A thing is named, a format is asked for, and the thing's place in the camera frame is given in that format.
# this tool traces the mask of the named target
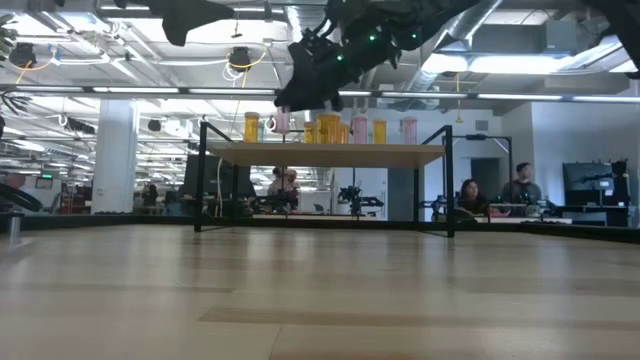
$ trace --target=woman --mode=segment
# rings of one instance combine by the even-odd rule
[[[158,189],[155,185],[149,185],[146,192],[142,194],[142,206],[156,206],[158,201]]]
[[[467,179],[462,183],[458,207],[467,210],[474,215],[483,215],[487,211],[489,201],[480,194],[478,184],[473,179]]]

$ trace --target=yellow container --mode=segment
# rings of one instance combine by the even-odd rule
[[[336,113],[318,114],[318,143],[336,144],[338,142],[338,131],[340,125],[340,115]]]
[[[304,124],[304,143],[315,144],[316,143],[317,129],[315,123]]]
[[[374,144],[387,143],[387,121],[386,120],[373,120],[373,143]]]
[[[339,144],[348,144],[349,143],[349,125],[340,124],[340,135],[338,136]]]
[[[244,142],[257,143],[260,126],[260,114],[248,112],[244,114]]]

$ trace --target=wooden floor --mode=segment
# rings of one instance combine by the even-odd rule
[[[0,255],[2,360],[638,360],[640,247],[118,226]]]

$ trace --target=person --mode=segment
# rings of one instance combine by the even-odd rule
[[[467,179],[460,188],[458,207],[467,210],[473,215],[485,214],[489,201],[480,194],[478,183],[473,179]]]
[[[296,182],[296,178],[298,177],[298,172],[294,169],[287,169],[284,172],[286,176],[286,185],[285,185],[285,193],[291,199],[291,210],[296,210],[299,205],[299,196],[300,196],[300,184]]]
[[[158,189],[151,184],[147,191],[142,193],[142,206],[156,206],[158,201]]]
[[[178,196],[174,191],[167,191],[164,196],[164,211],[162,212],[164,216],[181,216],[182,210],[180,207],[180,202],[178,201]]]
[[[286,170],[283,169],[283,168],[274,168],[273,169],[273,175],[276,176],[276,179],[273,180],[271,185],[269,185],[269,189],[267,189],[267,195],[269,195],[269,196],[278,195],[280,190],[283,190],[283,191],[286,192],[288,183],[287,183],[286,177],[284,176],[285,175],[285,171]]]
[[[536,204],[542,199],[542,190],[531,181],[533,166],[528,162],[523,162],[516,166],[518,177],[510,184],[507,183],[502,189],[502,200],[512,204]]]

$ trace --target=black cable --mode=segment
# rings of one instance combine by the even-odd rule
[[[29,211],[38,212],[42,209],[42,203],[38,199],[9,185],[0,184],[0,197]]]

